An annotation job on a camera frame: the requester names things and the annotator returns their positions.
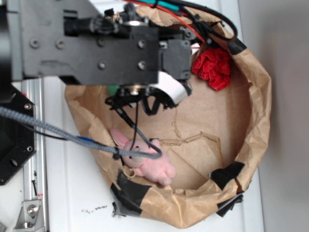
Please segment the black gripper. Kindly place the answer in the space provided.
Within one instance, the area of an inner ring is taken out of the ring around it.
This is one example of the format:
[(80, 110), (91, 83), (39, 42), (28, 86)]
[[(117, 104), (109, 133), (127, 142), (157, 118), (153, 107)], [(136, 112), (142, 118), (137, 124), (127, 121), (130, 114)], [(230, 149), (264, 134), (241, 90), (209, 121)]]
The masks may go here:
[(149, 85), (156, 98), (174, 108), (192, 94), (190, 42), (184, 31), (129, 27), (129, 37), (69, 37), (57, 75), (73, 85)]

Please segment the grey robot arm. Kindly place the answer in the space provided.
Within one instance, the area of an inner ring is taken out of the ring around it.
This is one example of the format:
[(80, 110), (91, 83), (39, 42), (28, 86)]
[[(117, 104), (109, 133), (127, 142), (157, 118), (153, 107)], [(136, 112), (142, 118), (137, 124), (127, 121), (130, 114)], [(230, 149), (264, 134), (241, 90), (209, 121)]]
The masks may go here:
[(117, 86), (117, 95), (155, 96), (167, 107), (192, 90), (190, 41), (181, 29), (154, 25), (127, 3), (101, 14), (88, 0), (0, 3), (0, 100), (12, 82), (57, 76), (68, 85)]

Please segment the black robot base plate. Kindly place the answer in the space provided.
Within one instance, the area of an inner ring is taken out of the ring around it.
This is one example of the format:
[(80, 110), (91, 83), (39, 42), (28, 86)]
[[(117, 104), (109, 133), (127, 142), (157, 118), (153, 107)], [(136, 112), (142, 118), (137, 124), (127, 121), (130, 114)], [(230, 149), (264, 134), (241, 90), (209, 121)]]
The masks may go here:
[[(11, 101), (1, 106), (28, 116), (34, 114), (34, 104), (14, 86)], [(0, 185), (6, 185), (35, 153), (34, 132), (20, 123), (0, 118)]]

